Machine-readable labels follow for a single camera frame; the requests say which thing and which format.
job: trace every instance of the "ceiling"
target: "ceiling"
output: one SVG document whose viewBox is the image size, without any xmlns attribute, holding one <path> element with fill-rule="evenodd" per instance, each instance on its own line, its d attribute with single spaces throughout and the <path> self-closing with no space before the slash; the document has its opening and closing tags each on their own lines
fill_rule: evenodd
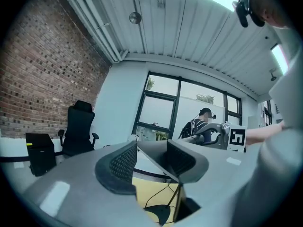
<svg viewBox="0 0 303 227">
<path fill-rule="evenodd" d="M 175 57 L 207 66 L 248 88 L 268 93 L 269 70 L 278 68 L 270 49 L 279 42 L 274 30 L 249 19 L 243 28 L 235 12 L 211 0 L 93 0 L 119 51 Z M 139 25 L 130 13 L 142 15 Z M 274 75 L 282 76 L 280 70 Z"/>
</svg>

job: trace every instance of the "black bin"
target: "black bin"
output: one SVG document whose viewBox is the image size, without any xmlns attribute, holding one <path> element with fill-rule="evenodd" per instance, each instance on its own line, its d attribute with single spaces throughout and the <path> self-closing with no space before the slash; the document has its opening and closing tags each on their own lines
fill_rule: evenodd
<svg viewBox="0 0 303 227">
<path fill-rule="evenodd" d="M 54 146 L 48 134 L 26 133 L 30 169 L 35 176 L 42 176 L 56 166 Z"/>
</svg>

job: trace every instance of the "man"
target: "man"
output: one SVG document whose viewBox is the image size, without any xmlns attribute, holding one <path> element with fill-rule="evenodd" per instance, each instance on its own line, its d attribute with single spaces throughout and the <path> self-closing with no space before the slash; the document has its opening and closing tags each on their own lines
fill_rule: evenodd
<svg viewBox="0 0 303 227">
<path fill-rule="evenodd" d="M 198 118 L 189 121 L 183 127 L 179 139 L 193 136 L 199 129 L 206 126 L 207 123 L 211 123 L 213 118 L 215 118 L 215 115 L 212 116 L 212 111 L 209 108 L 201 109 Z M 204 143 L 212 141 L 212 133 L 210 131 L 205 132 L 202 135 L 204 136 Z"/>
</svg>

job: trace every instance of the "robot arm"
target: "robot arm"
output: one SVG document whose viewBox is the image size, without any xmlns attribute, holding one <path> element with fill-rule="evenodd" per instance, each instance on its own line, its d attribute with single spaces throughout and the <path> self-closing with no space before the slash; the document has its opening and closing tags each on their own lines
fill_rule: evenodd
<svg viewBox="0 0 303 227">
<path fill-rule="evenodd" d="M 204 137 L 202 134 L 208 131 L 214 131 L 219 133 L 219 135 L 217 136 L 216 140 L 204 143 Z M 229 131 L 230 126 L 226 123 L 209 123 L 201 128 L 193 137 L 184 138 L 182 141 L 211 148 L 227 149 Z"/>
</svg>

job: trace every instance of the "brick wall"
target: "brick wall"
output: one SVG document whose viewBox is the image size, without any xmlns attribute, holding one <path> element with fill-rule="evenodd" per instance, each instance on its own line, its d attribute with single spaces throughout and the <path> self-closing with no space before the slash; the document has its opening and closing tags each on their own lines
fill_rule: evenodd
<svg viewBox="0 0 303 227">
<path fill-rule="evenodd" d="M 2 137 L 57 138 L 77 100 L 95 104 L 110 65 L 62 0 L 29 0 L 0 51 Z"/>
</svg>

